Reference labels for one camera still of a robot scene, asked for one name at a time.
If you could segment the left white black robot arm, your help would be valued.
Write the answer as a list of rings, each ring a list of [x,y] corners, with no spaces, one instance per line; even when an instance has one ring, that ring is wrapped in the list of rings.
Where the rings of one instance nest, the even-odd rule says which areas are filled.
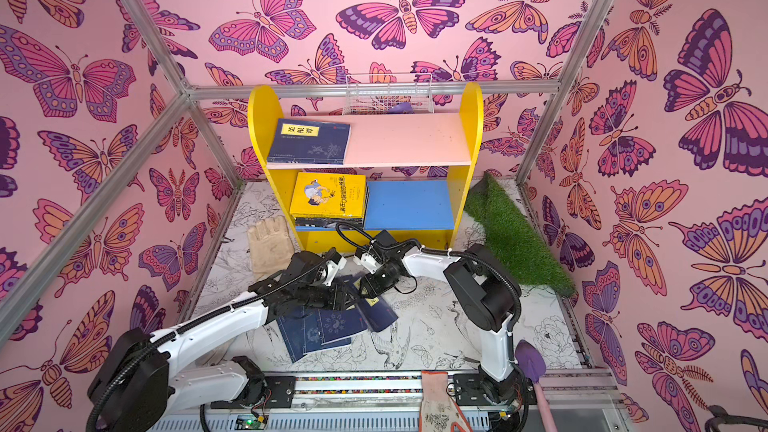
[[[88,389],[89,431],[147,431],[178,410],[222,403],[251,408],[265,401],[267,379],[246,356],[221,365],[198,359],[297,307],[352,305],[337,277],[346,265],[336,250],[294,254],[286,269],[253,284],[234,301],[179,325],[147,333],[133,328],[109,352]]]

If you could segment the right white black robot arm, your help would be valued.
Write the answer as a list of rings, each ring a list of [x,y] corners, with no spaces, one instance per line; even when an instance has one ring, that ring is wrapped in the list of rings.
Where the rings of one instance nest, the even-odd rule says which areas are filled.
[[[387,231],[357,245],[355,262],[367,274],[357,289],[373,299],[403,278],[447,283],[467,317],[479,330],[480,388],[492,404],[521,405],[526,377],[513,358],[513,328],[522,315],[521,287],[506,267],[481,244],[465,251],[428,248],[415,239],[398,242]]]

